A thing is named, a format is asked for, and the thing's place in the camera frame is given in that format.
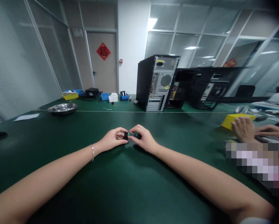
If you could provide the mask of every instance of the hand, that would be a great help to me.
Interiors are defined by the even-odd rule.
[[[126,144],[128,143],[127,140],[124,140],[124,133],[128,132],[124,128],[116,128],[112,129],[109,132],[106,133],[106,135],[97,143],[92,144],[94,147],[95,156],[100,154],[101,152],[108,151],[118,145]]]
[[[279,137],[279,127],[269,124],[256,128],[256,135]]]
[[[145,151],[154,154],[158,147],[159,144],[154,140],[154,138],[152,137],[151,133],[149,132],[149,130],[145,129],[143,126],[141,125],[136,125],[135,127],[133,127],[132,129],[130,129],[130,132],[137,132],[139,134],[141,134],[141,139],[137,139],[134,136],[128,136],[129,139],[131,139],[132,141],[134,141],[136,144],[138,144],[139,146],[141,146]]]
[[[255,125],[249,117],[235,118],[235,122],[232,122],[232,130],[235,131],[236,137],[242,143],[259,143],[254,138]]]

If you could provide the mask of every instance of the bracelet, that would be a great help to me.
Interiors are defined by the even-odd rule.
[[[93,151],[93,158],[90,162],[93,162],[94,161],[94,147],[92,145],[90,145],[90,147],[92,148],[92,151]]]

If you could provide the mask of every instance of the door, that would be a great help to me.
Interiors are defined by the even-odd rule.
[[[87,33],[95,87],[104,93],[118,93],[117,50],[115,33]],[[104,60],[98,52],[104,43],[109,49]]]

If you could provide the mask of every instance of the yellow box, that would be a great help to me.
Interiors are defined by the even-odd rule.
[[[254,120],[256,118],[255,115],[248,115],[248,114],[228,114],[224,120],[224,122],[221,124],[221,126],[232,130],[232,124],[231,122],[235,122],[235,118],[238,117],[250,117],[251,120]]]
[[[68,95],[62,94],[62,96],[65,100],[72,100],[72,99],[76,99],[78,97],[78,93],[71,93]]]

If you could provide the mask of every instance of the black box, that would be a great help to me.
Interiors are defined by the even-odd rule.
[[[93,96],[96,97],[99,94],[99,89],[97,88],[89,88],[86,90],[86,96]]]
[[[188,87],[186,101],[197,109],[214,110],[242,69],[242,67],[193,69],[195,74]]]

